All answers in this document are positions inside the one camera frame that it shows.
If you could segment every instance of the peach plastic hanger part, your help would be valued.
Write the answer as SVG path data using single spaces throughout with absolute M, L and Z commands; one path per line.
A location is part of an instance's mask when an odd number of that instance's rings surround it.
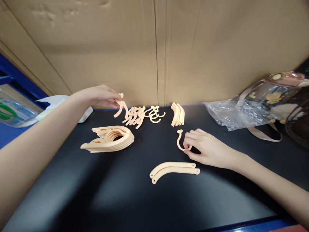
M 179 122 L 181 125 L 184 125 L 184 109 L 178 103 L 177 103 L 177 106 L 180 108 Z
M 141 107 L 138 107 L 138 108 L 135 107 L 135 110 L 133 111 L 133 118 L 132 118 L 132 120 L 131 120 L 130 123 L 129 123 L 130 126 L 131 126 L 131 125 L 133 124 L 133 122 L 136 120 L 136 118 L 137 118 L 137 112 L 138 112 L 140 109 L 141 109 Z
M 155 107 L 154 106 L 152 106 L 152 107 L 150 107 L 150 109 L 148 109 L 148 110 L 146 110 L 145 111 L 145 118 L 149 118 L 149 116 L 150 116 L 150 114 L 154 111 L 154 109 L 155 109 Z
M 159 115 L 158 112 L 159 112 L 159 108 L 160 106 L 156 106 L 148 115 L 150 121 L 152 123 L 158 123 L 161 121 L 161 119 L 159 119 L 158 121 L 153 121 L 153 119 L 156 119 L 156 118 L 161 118 L 161 117 L 164 117 L 165 116 L 165 112 L 163 113 L 163 115 Z
M 157 174 L 158 171 L 160 171 L 163 168 L 167 168 L 167 167 L 195 168 L 196 164 L 195 163 L 184 163 L 184 162 L 165 162 L 165 163 L 159 164 L 151 171 L 151 173 L 149 174 L 150 178 L 152 179 L 155 176 L 155 174 Z
M 182 106 L 173 102 L 171 109 L 174 111 L 172 126 L 184 125 L 184 109 Z
M 132 120 L 133 112 L 135 111 L 135 109 L 136 109 L 136 107 L 132 107 L 131 114 L 129 115 L 129 120 L 126 123 L 126 126 L 129 125 L 130 121 Z
M 139 122 L 135 129 L 138 129 L 142 125 L 144 117 L 145 117 L 145 109 L 146 107 L 143 106 L 142 109 L 137 113 L 137 115 L 139 116 Z
M 119 95 L 121 98 L 123 98 L 123 93 L 119 93 Z M 123 100 L 121 101 L 115 100 L 115 101 L 119 104 L 119 111 L 114 115 L 114 118 L 117 118 L 121 114 L 122 108 L 126 110 L 125 118 L 128 118 L 129 111 L 128 111 L 128 107 L 126 106 L 126 103 Z
M 198 175 L 201 171 L 197 168 L 183 168 L 183 167 L 166 167 L 158 171 L 152 178 L 152 183 L 156 184 L 157 181 L 167 173 L 178 172 Z
M 80 148 L 87 149 L 91 153 L 119 151 L 128 147 L 134 142 L 134 135 L 124 126 L 109 126 L 93 128 L 100 138 L 94 139 L 90 143 L 84 143 Z
M 132 113 L 133 108 L 129 109 L 128 111 L 128 115 L 130 116 Z M 125 119 L 124 121 L 122 121 L 122 123 L 125 123 L 126 121 L 128 121 L 130 119 L 130 117 L 127 117 L 127 119 Z
M 174 102 L 173 102 L 171 108 L 174 111 L 174 118 L 173 118 L 173 121 L 172 121 L 172 126 L 178 126 L 179 125 L 180 108 Z
M 177 146 L 180 150 L 184 151 L 184 150 L 191 150 L 192 145 L 190 145 L 190 147 L 188 149 L 183 149 L 180 145 L 179 145 L 179 141 L 181 138 L 181 133 L 183 132 L 183 130 L 178 130 L 177 133 L 179 134 L 178 139 L 177 139 Z

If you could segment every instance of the water bottle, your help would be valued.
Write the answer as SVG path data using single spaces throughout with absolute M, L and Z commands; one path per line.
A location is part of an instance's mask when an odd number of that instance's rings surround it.
M 12 127 L 27 127 L 38 120 L 36 112 L 10 98 L 0 88 L 0 122 Z

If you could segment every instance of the cardboard seam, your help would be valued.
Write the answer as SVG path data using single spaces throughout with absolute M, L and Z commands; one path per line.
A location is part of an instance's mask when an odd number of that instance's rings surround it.
M 57 73 L 57 75 L 59 76 L 59 78 L 62 80 L 62 82 L 64 83 L 64 85 L 68 88 L 68 90 L 71 92 L 71 94 L 73 94 L 72 90 L 68 87 L 68 85 L 66 84 L 66 82 L 63 80 L 63 78 L 61 77 L 61 75 L 58 73 L 58 71 L 55 69 L 55 67 L 52 65 L 52 63 L 49 61 L 49 59 L 45 56 L 45 54 L 43 53 L 43 51 L 41 50 L 41 48 L 37 45 L 37 43 L 34 41 L 34 39 L 31 37 L 31 35 L 28 33 L 28 31 L 26 30 L 26 28 L 23 26 L 23 24 L 18 20 L 18 18 L 15 16 L 15 14 L 13 13 L 13 11 L 9 8 L 9 6 L 7 5 L 7 3 L 5 2 L 5 0 L 3 0 L 3 3 L 5 4 L 5 6 L 7 7 L 7 9 L 12 13 L 12 15 L 14 16 L 15 20 L 20 24 L 20 26 L 24 29 L 24 31 L 26 32 L 26 34 L 30 37 L 30 39 L 33 41 L 33 43 L 36 45 L 36 47 L 39 49 L 39 51 L 41 52 L 41 54 L 43 55 L 43 57 L 48 61 L 48 63 L 51 65 L 51 67 L 55 70 L 55 72 Z
M 34 84 L 36 84 L 43 92 L 45 92 L 47 95 L 54 94 L 53 89 L 50 86 L 46 86 L 44 83 L 42 83 L 35 75 L 34 73 L 27 68 L 27 66 L 14 54 L 14 52 L 9 49 L 9 47 L 3 42 L 3 40 L 0 39 L 0 52 L 1 54 L 9 60 L 10 63 L 12 63 L 23 75 L 25 75 L 30 81 L 32 81 Z M 24 67 L 21 68 L 15 61 L 20 62 Z M 36 78 L 36 81 L 33 80 L 29 76 L 30 73 Z
M 166 28 L 165 28 L 165 56 L 164 56 L 164 104 L 165 106 L 167 106 L 167 87 L 168 87 L 168 65 L 169 65 L 169 57 L 167 57 L 167 54 L 169 54 L 169 50 L 170 50 L 170 43 L 171 43 L 171 22 L 168 18 L 168 5 L 167 5 L 168 1 L 165 2 L 165 7 L 166 7 L 166 11 L 165 11 L 165 18 L 166 18 Z
M 155 0 L 153 0 L 154 6 L 154 31 L 155 31 L 155 60 L 157 63 L 157 100 L 159 105 L 159 73 L 158 73 L 158 45 L 157 45 L 157 18 L 155 11 Z

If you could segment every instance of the black tabletop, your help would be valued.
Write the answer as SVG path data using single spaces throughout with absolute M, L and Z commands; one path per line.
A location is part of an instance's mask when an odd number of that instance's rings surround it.
M 183 108 L 185 125 L 172 127 L 173 111 L 160 108 L 159 114 L 166 112 L 161 122 L 128 126 L 134 143 L 110 153 L 80 146 L 97 138 L 93 127 L 124 125 L 124 112 L 118 118 L 116 111 L 93 112 L 69 135 L 4 231 L 200 231 L 287 216 L 258 186 L 227 169 L 195 162 L 199 175 L 170 173 L 152 184 L 149 173 L 160 163 L 192 162 L 176 145 L 179 129 L 201 128 L 309 190 L 308 150 L 286 134 L 279 143 L 259 140 L 247 129 L 228 132 L 203 105 Z

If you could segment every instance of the clear plastic bag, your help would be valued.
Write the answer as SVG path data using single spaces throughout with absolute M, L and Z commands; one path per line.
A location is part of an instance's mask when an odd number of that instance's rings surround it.
M 269 123 L 269 112 L 262 106 L 256 107 L 246 103 L 238 106 L 239 96 L 223 101 L 203 102 L 209 114 L 220 126 L 226 126 L 228 131 L 255 127 Z

